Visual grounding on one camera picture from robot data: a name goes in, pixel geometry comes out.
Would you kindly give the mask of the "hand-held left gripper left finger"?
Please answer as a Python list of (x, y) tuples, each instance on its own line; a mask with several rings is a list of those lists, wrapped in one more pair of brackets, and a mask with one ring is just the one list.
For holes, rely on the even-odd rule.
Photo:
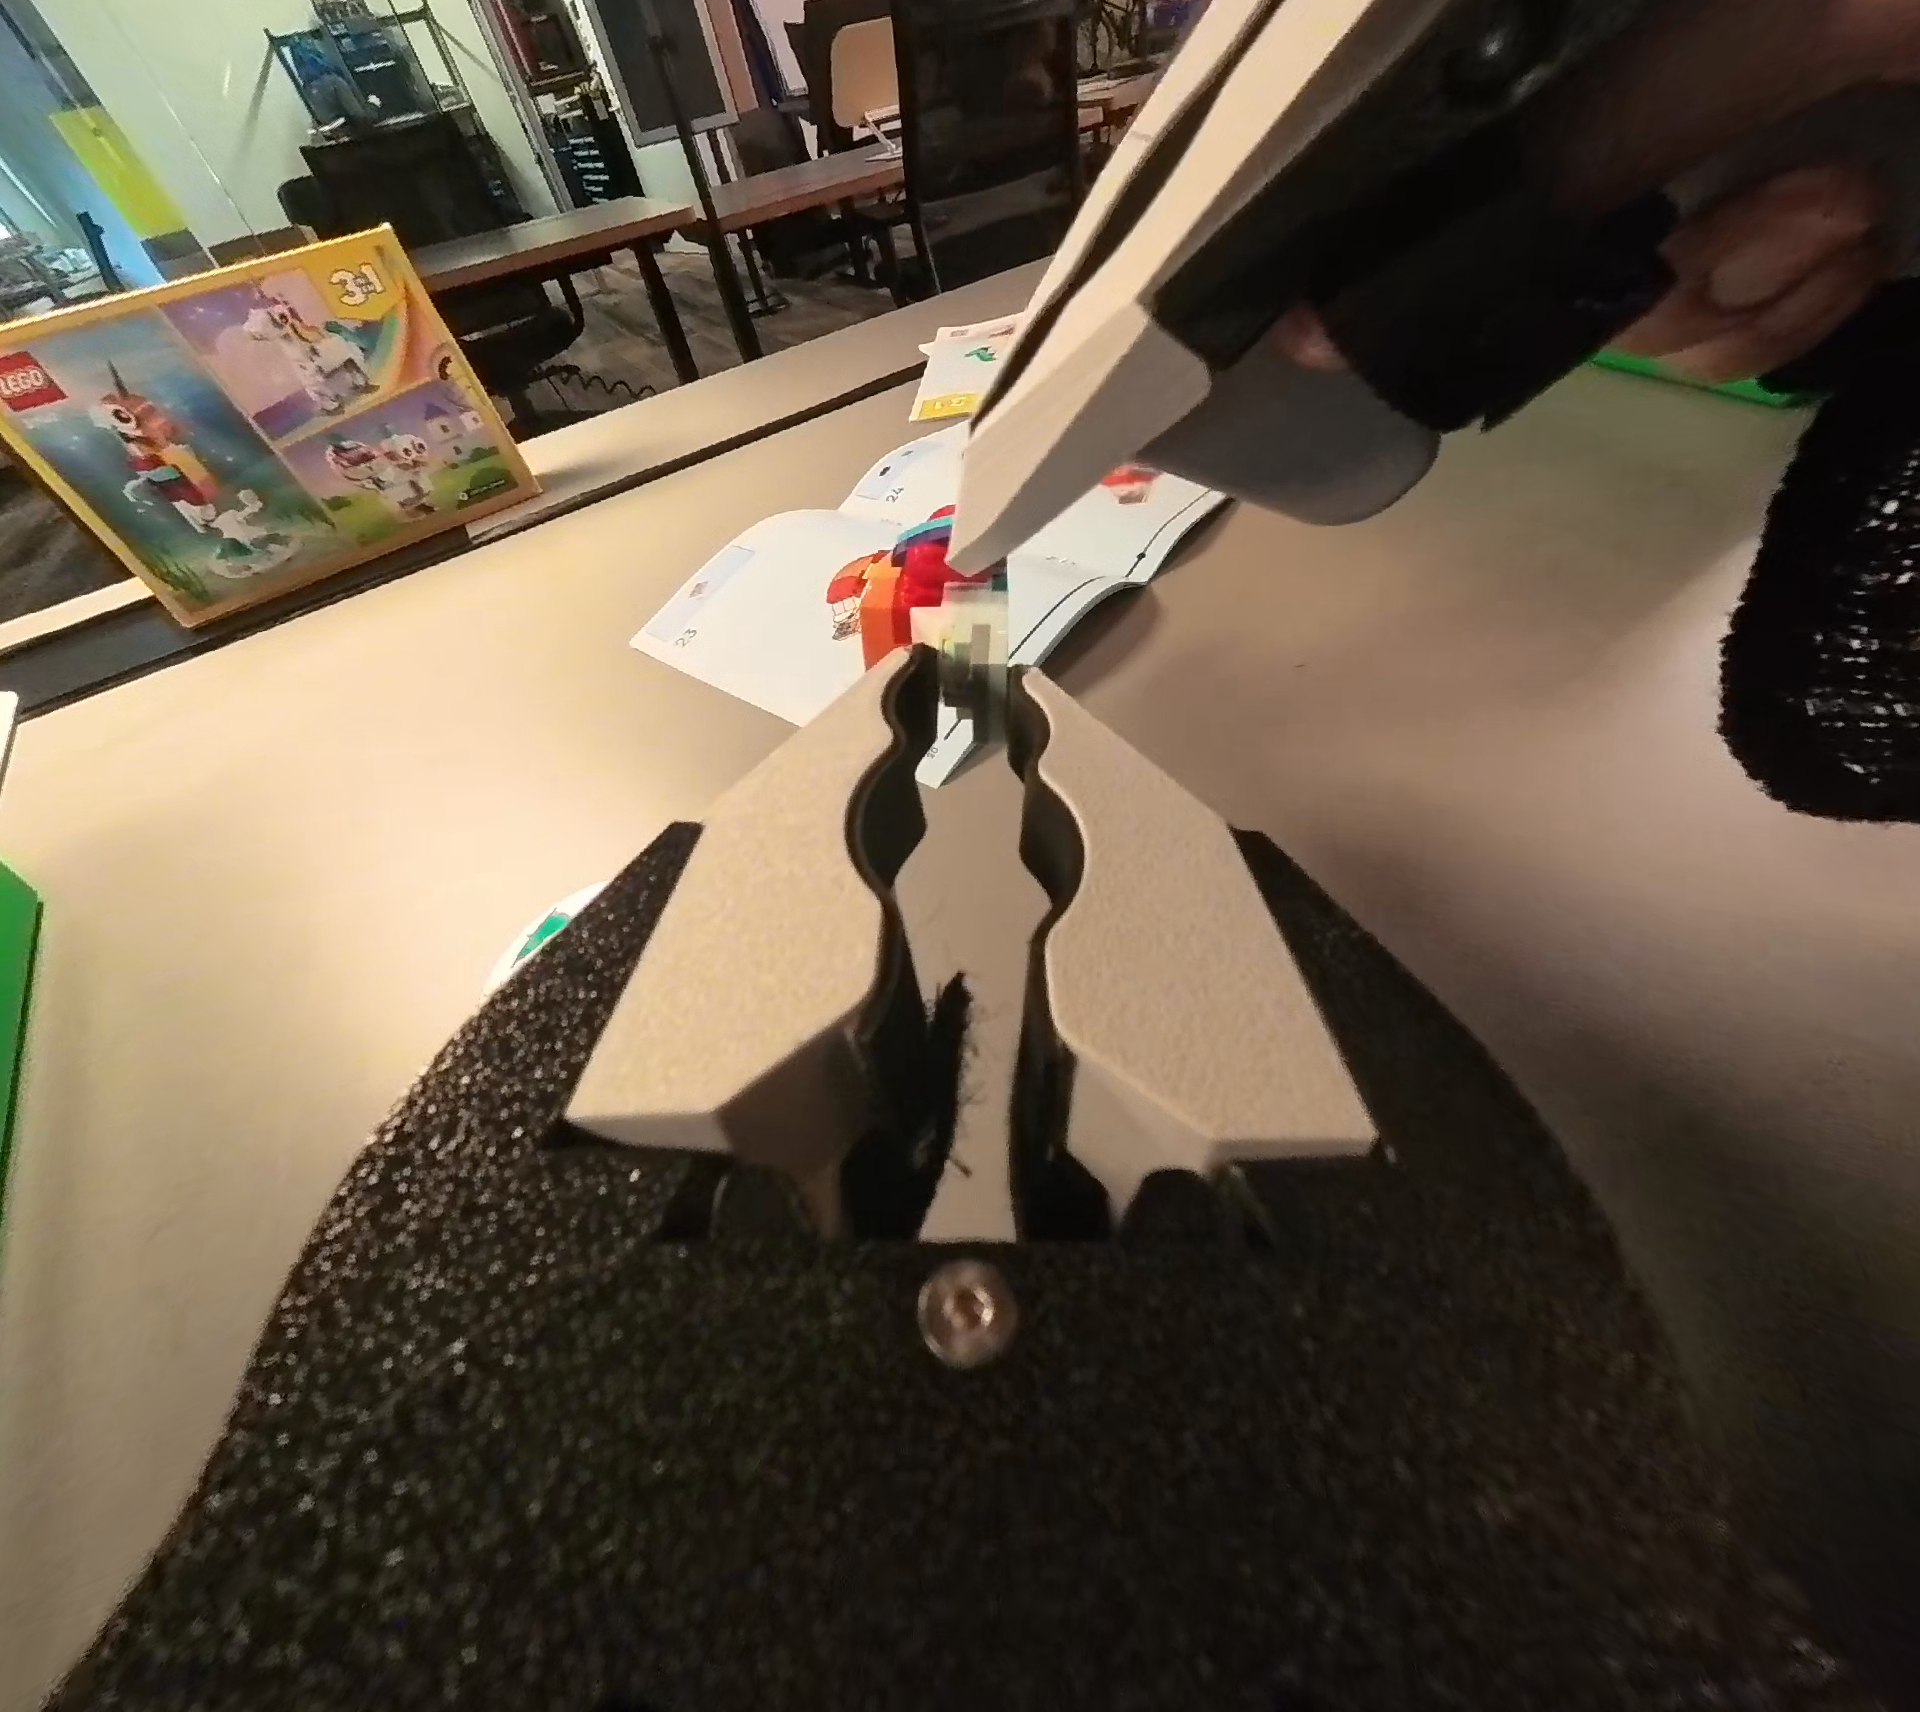
[(934, 1200), (934, 999), (897, 879), (926, 832), (934, 651), (894, 650), (708, 810), (563, 1122), (776, 1173), (826, 1236)]

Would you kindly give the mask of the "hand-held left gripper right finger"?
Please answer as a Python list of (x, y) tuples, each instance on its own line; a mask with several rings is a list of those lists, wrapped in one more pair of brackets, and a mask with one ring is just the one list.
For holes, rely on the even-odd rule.
[(1380, 1142), (1239, 838), (1038, 668), (1018, 670), (1020, 861), (1043, 893), (1018, 1045), (1018, 1234), (1113, 1236), (1159, 1173)]

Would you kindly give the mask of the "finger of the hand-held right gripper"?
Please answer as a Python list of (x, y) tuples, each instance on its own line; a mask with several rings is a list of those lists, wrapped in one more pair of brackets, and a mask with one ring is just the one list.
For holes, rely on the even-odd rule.
[(1020, 329), (1000, 353), (990, 401), (1006, 399), (1046, 368), (1052, 340), (1084, 292), (1135, 295), (1159, 272), (1203, 212), (1207, 191), (1184, 168), (1207, 116), (1251, 42), (1282, 0), (1201, 0), (1137, 113), (1046, 265)]
[(1028, 541), (1104, 473), (1206, 404), (1214, 370), (1194, 327), (1154, 311), (1159, 287), (1286, 161), (1304, 103), (1377, 0), (1282, 0), (1207, 116), (1181, 168), (1207, 194), (1192, 230), (1132, 295), (1085, 290), (1043, 370), (972, 418), (951, 519), (951, 563), (977, 574)]

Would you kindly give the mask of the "multicoloured lego model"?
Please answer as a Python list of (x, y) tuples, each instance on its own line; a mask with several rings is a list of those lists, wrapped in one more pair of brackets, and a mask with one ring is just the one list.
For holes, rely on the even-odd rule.
[(977, 743), (991, 743), (1006, 733), (1011, 568), (955, 570), (951, 519), (954, 505), (937, 508), (861, 568), (855, 631), (867, 666), (896, 647), (930, 650), (939, 701), (972, 723)]

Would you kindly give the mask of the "pale blue instruction booklet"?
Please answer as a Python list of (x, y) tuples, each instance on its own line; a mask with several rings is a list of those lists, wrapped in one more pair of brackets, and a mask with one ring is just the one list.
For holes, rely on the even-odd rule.
[[(636, 650), (806, 726), (874, 666), (855, 629), (861, 568), (955, 504), (967, 429), (930, 428), (884, 453), (831, 509), (766, 518), (703, 561), (634, 636)], [(1226, 496), (1125, 462), (1009, 558), (1011, 663), (1041, 666), (1097, 604), (1147, 585)]]

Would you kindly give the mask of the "yellow lego box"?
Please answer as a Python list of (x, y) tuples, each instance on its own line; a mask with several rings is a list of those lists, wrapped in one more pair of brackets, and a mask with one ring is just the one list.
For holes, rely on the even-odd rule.
[(2, 432), (188, 629), (542, 493), (387, 222), (6, 322)]

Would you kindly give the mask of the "person's right hand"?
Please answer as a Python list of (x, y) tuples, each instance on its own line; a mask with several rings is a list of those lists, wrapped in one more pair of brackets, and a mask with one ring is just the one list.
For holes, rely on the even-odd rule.
[[(1545, 128), (1572, 205), (1612, 209), (1844, 93), (1915, 83), (1917, 0), (1660, 0)], [(1899, 261), (1896, 191), (1849, 158), (1725, 188), (1663, 244), (1672, 283), (1620, 350), (1699, 379), (1816, 348)]]

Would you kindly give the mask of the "white instruction leaflet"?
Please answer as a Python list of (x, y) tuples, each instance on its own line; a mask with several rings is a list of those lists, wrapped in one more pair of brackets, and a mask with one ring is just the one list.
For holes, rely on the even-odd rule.
[(1024, 323), (1006, 313), (972, 325), (943, 325), (922, 345), (924, 372), (908, 413), (909, 424), (947, 424), (972, 418), (984, 404)]

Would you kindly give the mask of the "black office chair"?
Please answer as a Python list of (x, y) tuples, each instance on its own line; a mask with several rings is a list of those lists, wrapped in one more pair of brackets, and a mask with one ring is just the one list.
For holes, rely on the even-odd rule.
[(887, 0), (906, 219), (934, 292), (1063, 242), (1085, 194), (1075, 0)]

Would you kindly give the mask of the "wooden table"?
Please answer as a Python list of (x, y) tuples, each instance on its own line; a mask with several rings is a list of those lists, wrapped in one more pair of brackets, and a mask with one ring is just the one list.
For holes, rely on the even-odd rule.
[(853, 242), (855, 209), (869, 205), (882, 194), (901, 191), (903, 183), (906, 168), (900, 150), (874, 142), (734, 178), (710, 189), (690, 236), (698, 236), (706, 248), (723, 313), (743, 356), (760, 353), (754, 319), (766, 311), (750, 308), (731, 240), (751, 242), (767, 224), (823, 213), (831, 225), (831, 240), (847, 249), (851, 263), (861, 265)]
[(434, 295), (491, 287), (510, 279), (559, 282), (597, 270), (619, 254), (636, 259), (653, 323), (675, 379), (690, 384), (702, 372), (682, 318), (660, 272), (662, 244), (700, 219), (694, 205), (646, 195), (621, 195), (563, 213), (523, 219), (501, 230), (410, 248), (422, 287)]

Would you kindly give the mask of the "black screen on stand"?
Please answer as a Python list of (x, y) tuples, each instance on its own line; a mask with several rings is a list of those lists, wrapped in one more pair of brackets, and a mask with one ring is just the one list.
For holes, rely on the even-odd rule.
[(706, 0), (578, 0), (608, 70), (626, 136), (640, 147), (706, 136), (739, 108)]

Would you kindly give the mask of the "black shelf rack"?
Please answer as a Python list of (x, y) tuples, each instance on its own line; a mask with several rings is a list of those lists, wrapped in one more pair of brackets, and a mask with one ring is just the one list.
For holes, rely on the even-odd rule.
[(321, 238), (389, 224), (410, 248), (483, 232), (498, 216), (483, 123), (431, 8), (374, 13), (310, 0), (314, 21), (267, 33), (305, 111), (286, 217)]

